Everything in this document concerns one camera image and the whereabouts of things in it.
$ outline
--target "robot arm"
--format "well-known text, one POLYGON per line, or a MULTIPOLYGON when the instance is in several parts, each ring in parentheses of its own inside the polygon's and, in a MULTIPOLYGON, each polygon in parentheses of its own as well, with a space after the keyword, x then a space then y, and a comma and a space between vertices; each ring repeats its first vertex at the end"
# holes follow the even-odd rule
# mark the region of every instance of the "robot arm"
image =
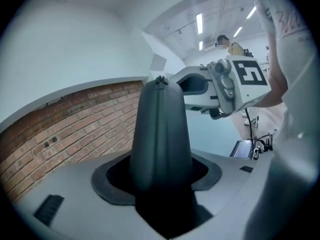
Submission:
POLYGON ((253 57, 229 55, 204 66, 188 66, 170 78, 183 91, 186 110, 227 117, 251 107, 271 87, 253 57))

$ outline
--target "fluorescent light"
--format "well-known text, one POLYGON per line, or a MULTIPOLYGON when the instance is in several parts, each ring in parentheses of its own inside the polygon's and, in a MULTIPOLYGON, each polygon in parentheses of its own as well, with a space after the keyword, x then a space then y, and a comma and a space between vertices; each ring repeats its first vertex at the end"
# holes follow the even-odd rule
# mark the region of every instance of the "fluorescent light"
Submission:
POLYGON ((202 13, 196 15, 195 17, 196 17, 196 24, 198 26, 198 34, 200 35, 203 32, 202 13))
POLYGON ((252 14, 254 14, 255 11, 256 11, 256 7, 253 7, 253 9, 251 10, 251 12, 246 18, 249 19, 252 16, 252 14))
POLYGON ((235 34, 234 34, 234 36, 233 36, 234 38, 236 37, 236 35, 238 35, 238 33, 240 32, 241 29, 242 29, 242 26, 239 27, 238 30, 235 32, 235 34))

